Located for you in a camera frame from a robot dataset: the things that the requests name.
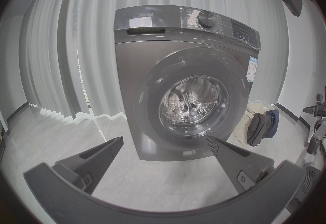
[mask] dark clothing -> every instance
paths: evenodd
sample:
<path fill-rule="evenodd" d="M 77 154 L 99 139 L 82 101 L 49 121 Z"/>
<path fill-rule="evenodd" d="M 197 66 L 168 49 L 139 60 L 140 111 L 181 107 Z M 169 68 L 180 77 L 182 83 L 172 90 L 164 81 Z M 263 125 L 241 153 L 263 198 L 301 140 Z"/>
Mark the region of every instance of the dark clothing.
<path fill-rule="evenodd" d="M 266 115 L 272 118 L 273 126 L 271 128 L 271 132 L 270 132 L 269 136 L 267 137 L 267 138 L 272 138 L 275 135 L 276 131 L 277 131 L 278 121 L 280 119 L 280 114 L 279 114 L 278 110 L 275 109 L 275 110 L 272 110 L 272 111 L 267 111 Z"/>
<path fill-rule="evenodd" d="M 257 146 L 263 138 L 269 136 L 273 127 L 272 118 L 256 113 L 247 132 L 247 144 Z"/>

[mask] washing machine door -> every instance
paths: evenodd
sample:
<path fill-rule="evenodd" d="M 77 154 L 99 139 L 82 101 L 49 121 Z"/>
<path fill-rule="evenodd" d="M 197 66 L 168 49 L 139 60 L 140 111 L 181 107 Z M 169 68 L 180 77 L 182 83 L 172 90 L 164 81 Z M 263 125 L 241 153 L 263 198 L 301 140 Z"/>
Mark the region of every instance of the washing machine door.
<path fill-rule="evenodd" d="M 246 109 L 249 85 L 239 62 L 218 47 L 174 52 L 145 76 L 136 95 L 137 123 L 158 145 L 206 147 L 207 134 L 227 139 Z"/>

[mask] blue cloth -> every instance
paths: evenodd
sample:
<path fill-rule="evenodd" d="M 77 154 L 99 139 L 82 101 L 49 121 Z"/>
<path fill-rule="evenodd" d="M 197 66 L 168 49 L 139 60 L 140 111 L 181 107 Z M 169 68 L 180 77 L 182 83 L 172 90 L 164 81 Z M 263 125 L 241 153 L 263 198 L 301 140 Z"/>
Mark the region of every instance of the blue cloth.
<path fill-rule="evenodd" d="M 267 111 L 266 115 L 271 117 L 272 121 L 273 121 L 273 126 L 271 128 L 271 132 L 266 138 L 272 138 L 275 135 L 276 131 L 277 131 L 278 121 L 280 119 L 280 114 L 279 114 L 278 110 L 275 109 L 275 110 Z"/>

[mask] control knob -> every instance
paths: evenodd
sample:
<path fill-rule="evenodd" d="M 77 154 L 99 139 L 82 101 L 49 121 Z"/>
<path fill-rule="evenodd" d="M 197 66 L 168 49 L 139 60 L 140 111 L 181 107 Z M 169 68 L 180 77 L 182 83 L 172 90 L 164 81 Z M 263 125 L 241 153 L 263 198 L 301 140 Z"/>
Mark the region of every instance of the control knob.
<path fill-rule="evenodd" d="M 216 17 L 207 10 L 202 10 L 198 14 L 198 22 L 203 27 L 212 27 L 215 25 Z"/>

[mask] white label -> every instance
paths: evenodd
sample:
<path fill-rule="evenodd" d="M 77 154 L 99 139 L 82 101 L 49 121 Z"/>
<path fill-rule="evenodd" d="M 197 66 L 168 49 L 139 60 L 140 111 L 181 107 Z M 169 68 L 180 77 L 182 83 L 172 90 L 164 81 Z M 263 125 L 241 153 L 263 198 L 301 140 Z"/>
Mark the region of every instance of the white label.
<path fill-rule="evenodd" d="M 257 70 L 257 64 L 258 64 L 258 59 L 251 56 L 249 59 L 249 66 L 247 71 L 248 82 L 254 81 L 256 70 Z"/>
<path fill-rule="evenodd" d="M 190 15 L 190 17 L 188 19 L 188 22 L 187 22 L 187 25 L 188 26 L 196 26 L 197 25 L 196 20 L 197 20 L 197 17 L 198 17 L 199 12 L 200 12 L 200 10 L 194 10 L 191 13 L 191 15 Z"/>
<path fill-rule="evenodd" d="M 152 17 L 141 17 L 129 19 L 129 27 L 148 27 L 152 26 Z"/>

